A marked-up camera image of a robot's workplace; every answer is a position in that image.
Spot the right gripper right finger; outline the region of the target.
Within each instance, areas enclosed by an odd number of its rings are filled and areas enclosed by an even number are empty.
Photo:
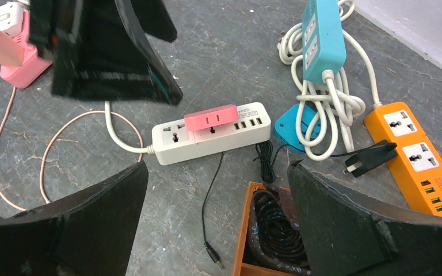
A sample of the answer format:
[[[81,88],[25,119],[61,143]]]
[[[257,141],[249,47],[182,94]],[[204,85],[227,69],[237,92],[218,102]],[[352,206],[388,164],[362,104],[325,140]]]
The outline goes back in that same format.
[[[442,217],[380,201],[299,160],[288,184],[312,275],[442,275]]]

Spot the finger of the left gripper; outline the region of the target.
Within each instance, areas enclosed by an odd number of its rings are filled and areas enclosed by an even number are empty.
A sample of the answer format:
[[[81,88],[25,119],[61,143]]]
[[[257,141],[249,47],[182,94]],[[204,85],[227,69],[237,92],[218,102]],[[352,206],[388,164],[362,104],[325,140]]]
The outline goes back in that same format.
[[[177,39],[176,27],[162,0],[132,0],[131,3],[147,34],[169,43]]]
[[[28,41],[53,64],[53,95],[181,102],[183,93],[148,42],[131,1],[30,1]]]

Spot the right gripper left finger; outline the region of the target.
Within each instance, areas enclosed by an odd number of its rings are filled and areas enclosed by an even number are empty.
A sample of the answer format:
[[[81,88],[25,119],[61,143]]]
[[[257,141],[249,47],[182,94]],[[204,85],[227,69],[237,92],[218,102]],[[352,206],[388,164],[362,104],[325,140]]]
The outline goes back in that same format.
[[[0,217],[0,275],[124,275],[146,196],[137,162],[53,203]]]

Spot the black power adapter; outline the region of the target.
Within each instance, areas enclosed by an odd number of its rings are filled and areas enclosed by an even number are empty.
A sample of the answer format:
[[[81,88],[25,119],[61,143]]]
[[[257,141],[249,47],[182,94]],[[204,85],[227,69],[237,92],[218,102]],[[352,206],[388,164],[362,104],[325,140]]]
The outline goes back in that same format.
[[[363,149],[345,161],[346,169],[344,174],[352,174],[357,178],[385,164],[397,157],[396,147],[397,143],[382,140],[372,147]]]

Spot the orange power strip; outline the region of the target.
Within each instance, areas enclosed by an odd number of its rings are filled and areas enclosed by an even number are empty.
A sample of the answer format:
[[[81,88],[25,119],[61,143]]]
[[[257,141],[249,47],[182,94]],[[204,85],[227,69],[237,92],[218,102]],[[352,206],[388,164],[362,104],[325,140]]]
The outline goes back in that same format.
[[[386,165],[410,209],[442,217],[442,158],[404,102],[375,108],[365,119],[374,142],[396,143]]]

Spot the white usb power strip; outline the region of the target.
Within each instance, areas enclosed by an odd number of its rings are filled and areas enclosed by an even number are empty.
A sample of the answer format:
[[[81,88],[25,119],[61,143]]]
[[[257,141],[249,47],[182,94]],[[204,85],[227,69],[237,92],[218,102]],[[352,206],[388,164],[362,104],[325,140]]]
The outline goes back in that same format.
[[[161,165],[170,165],[267,141],[271,119],[265,106],[253,102],[237,106],[239,118],[227,124],[188,131],[185,120],[153,127],[152,148]]]

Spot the blue folding extension socket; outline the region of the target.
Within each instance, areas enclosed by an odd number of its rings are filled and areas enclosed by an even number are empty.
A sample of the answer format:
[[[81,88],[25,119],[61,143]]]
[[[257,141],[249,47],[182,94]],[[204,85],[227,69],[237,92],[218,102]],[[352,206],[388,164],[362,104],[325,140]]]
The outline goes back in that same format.
[[[288,149],[294,153],[305,151],[304,145],[299,141],[295,131],[298,110],[299,104],[297,103],[277,119],[273,127],[276,138],[283,144],[288,144]],[[307,105],[304,107],[300,121],[303,136],[306,135],[307,128],[315,115],[316,112],[312,108]]]

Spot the teal power strip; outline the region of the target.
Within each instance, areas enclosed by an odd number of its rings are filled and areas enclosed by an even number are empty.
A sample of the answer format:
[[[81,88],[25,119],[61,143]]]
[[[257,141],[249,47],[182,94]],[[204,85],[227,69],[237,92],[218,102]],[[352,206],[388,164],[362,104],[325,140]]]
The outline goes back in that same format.
[[[302,14],[303,79],[323,84],[322,73],[338,73],[346,47],[337,1],[310,0]]]

